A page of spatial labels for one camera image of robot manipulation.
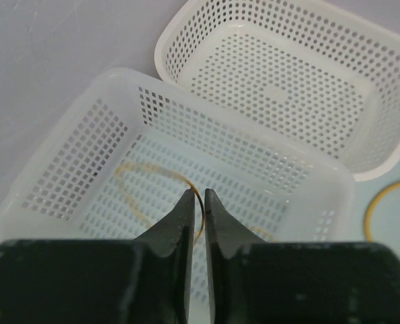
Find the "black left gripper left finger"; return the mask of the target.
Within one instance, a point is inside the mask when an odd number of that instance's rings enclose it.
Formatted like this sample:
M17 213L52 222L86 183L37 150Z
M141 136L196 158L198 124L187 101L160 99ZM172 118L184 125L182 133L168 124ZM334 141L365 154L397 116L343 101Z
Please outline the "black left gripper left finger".
M195 198L133 240L0 243L0 323L187 323Z

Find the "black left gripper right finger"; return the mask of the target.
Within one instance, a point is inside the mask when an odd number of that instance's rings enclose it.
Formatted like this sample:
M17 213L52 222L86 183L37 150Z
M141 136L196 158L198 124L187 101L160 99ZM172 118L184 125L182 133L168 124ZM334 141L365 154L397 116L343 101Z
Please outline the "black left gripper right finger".
M212 323L400 323L400 260L366 242L267 242L205 192Z

